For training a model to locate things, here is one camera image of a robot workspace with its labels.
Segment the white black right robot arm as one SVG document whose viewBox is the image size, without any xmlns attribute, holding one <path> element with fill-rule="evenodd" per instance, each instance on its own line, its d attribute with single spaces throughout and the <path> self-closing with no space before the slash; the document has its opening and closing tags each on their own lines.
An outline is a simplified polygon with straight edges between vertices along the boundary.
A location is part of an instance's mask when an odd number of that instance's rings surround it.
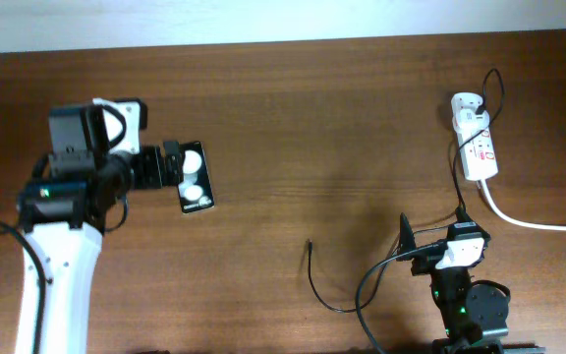
<svg viewBox="0 0 566 354">
<path fill-rule="evenodd" d="M 430 293 L 444 324 L 446 337 L 431 344 L 433 353 L 544 353 L 533 343 L 505 345 L 510 289 L 486 279 L 473 280 L 470 270 L 484 259 L 490 235 L 466 212 L 457 209 L 457 221 L 446 236 L 431 244 L 416 244 L 409 219 L 400 215 L 397 260 L 410 261 L 413 276 L 430 277 Z"/>
</svg>

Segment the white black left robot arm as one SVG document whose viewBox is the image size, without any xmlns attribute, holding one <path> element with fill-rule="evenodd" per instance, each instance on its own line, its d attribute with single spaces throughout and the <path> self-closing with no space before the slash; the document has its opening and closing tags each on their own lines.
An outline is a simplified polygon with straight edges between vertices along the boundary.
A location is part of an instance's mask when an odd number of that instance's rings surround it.
<svg viewBox="0 0 566 354">
<path fill-rule="evenodd" d="M 107 214 L 136 190 L 176 187 L 184 150 L 66 146 L 35 165 L 11 229 L 23 249 L 24 280 L 14 350 L 84 353 L 90 293 Z"/>
</svg>

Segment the black smartphone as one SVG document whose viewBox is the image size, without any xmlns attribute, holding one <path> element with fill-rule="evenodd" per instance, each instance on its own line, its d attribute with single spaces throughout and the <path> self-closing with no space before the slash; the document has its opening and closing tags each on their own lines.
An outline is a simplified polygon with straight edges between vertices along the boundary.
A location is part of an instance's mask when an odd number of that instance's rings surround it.
<svg viewBox="0 0 566 354">
<path fill-rule="evenodd" d="M 178 186 L 179 201 L 183 214 L 213 208 L 215 199 L 203 144 L 193 141 L 182 145 L 183 180 Z"/>
</svg>

